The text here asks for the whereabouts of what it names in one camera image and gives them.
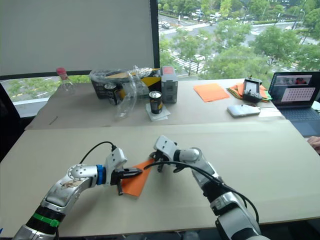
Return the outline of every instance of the smartphone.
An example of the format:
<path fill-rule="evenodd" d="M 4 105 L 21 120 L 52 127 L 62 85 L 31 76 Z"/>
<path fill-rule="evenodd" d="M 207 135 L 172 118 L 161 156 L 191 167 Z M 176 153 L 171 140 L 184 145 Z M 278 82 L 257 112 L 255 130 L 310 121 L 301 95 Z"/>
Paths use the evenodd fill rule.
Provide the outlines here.
<path fill-rule="evenodd" d="M 256 106 L 249 106 L 246 104 L 232 105 L 227 107 L 227 111 L 234 118 L 258 115 L 260 113 L 260 108 Z"/>

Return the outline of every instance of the device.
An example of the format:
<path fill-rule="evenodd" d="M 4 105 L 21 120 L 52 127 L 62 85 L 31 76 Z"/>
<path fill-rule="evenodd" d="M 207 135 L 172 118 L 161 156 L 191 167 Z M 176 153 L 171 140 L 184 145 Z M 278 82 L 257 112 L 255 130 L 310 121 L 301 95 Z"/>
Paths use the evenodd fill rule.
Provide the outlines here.
<path fill-rule="evenodd" d="M 203 195 L 210 202 L 213 213 L 218 216 L 215 222 L 222 240 L 268 240 L 261 235 L 258 221 L 239 200 L 238 196 L 248 201 L 241 193 L 227 186 L 213 166 L 205 159 L 202 151 L 197 147 L 179 149 L 178 144 L 166 136 L 160 136 L 151 153 L 158 172 L 162 172 L 164 164 L 175 165 L 174 173 L 186 167 L 191 168 L 195 181 L 203 191 Z M 248 201 L 258 219 L 257 209 Z"/>
<path fill-rule="evenodd" d="M 320 136 L 320 115 L 311 108 L 320 92 L 320 71 L 276 72 L 268 92 L 304 137 Z"/>
<path fill-rule="evenodd" d="M 260 95 L 261 81 L 259 79 L 252 77 L 245 78 L 243 84 L 243 100 L 252 103 L 258 103 L 262 100 L 262 96 Z"/>
<path fill-rule="evenodd" d="M 260 113 L 260 108 L 256 106 L 241 104 L 241 105 L 228 106 L 227 111 L 231 114 L 232 117 L 238 118 L 238 117 L 258 115 Z"/>
<path fill-rule="evenodd" d="M 122 149 L 112 145 L 112 152 L 107 156 L 104 165 L 71 166 L 66 175 L 51 187 L 35 213 L 21 226 L 13 240 L 53 240 L 66 214 L 79 199 L 81 192 L 88 188 L 117 185 L 118 194 L 122 195 L 121 179 L 142 173 L 139 168 L 123 168 L 127 161 Z"/>
<path fill-rule="evenodd" d="M 161 93 L 165 104 L 175 104 L 178 95 L 178 78 L 172 66 L 161 68 Z"/>

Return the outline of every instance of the hand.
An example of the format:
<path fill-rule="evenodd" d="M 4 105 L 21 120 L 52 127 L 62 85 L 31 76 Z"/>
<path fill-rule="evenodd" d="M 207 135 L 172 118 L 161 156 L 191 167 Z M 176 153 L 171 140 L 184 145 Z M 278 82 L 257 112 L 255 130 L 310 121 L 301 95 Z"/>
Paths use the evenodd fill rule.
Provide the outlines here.
<path fill-rule="evenodd" d="M 308 143 L 314 148 L 314 150 L 320 154 L 320 137 L 318 136 L 311 136 L 308 139 Z"/>

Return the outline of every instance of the tabletop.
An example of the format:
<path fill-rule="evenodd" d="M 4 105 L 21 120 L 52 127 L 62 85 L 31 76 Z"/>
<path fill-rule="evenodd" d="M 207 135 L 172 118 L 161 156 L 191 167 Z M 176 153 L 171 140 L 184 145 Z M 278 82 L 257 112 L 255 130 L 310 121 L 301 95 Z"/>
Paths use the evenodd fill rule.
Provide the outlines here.
<path fill-rule="evenodd" d="M 2 237 L 12 237 L 50 187 L 101 141 L 145 161 L 158 136 L 182 149 L 198 147 L 224 181 L 256 205 L 261 223 L 320 216 L 320 157 L 288 120 L 210 124 L 27 130 L 0 164 Z M 85 164 L 104 164 L 110 146 Z M 152 168 L 140 197 L 115 186 L 84 191 L 59 227 L 60 235 L 97 236 L 215 226 L 216 217 L 190 170 Z"/>
<path fill-rule="evenodd" d="M 157 126 L 178 124 L 207 124 L 232 121 L 264 121 L 284 119 L 276 112 L 272 102 L 259 102 L 259 116 L 247 116 L 234 119 L 228 112 L 230 105 L 244 104 L 243 100 L 235 98 L 225 88 L 231 87 L 244 79 L 192 80 L 179 81 L 177 103 L 165 104 L 171 112 L 167 120 L 154 121 L 149 119 L 145 105 L 149 99 L 139 99 L 129 117 L 116 120 L 117 106 L 110 105 L 107 99 L 98 99 L 91 83 L 76 84 L 76 93 L 61 97 L 58 89 L 47 104 L 39 111 L 26 130 L 34 129 L 66 129 L 92 128 L 105 126 Z M 212 102 L 204 102 L 194 91 L 195 85 L 218 83 L 230 96 Z"/>

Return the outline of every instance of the blue ring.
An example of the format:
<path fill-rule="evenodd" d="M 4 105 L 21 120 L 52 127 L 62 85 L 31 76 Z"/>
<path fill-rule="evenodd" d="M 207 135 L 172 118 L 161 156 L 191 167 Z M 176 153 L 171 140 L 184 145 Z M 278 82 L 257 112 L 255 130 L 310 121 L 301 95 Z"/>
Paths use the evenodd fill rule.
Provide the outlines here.
<path fill-rule="evenodd" d="M 96 165 L 96 170 L 98 172 L 98 179 L 96 180 L 96 184 L 101 185 L 103 175 L 104 175 L 104 167 L 102 165 L 98 164 L 98 165 Z"/>

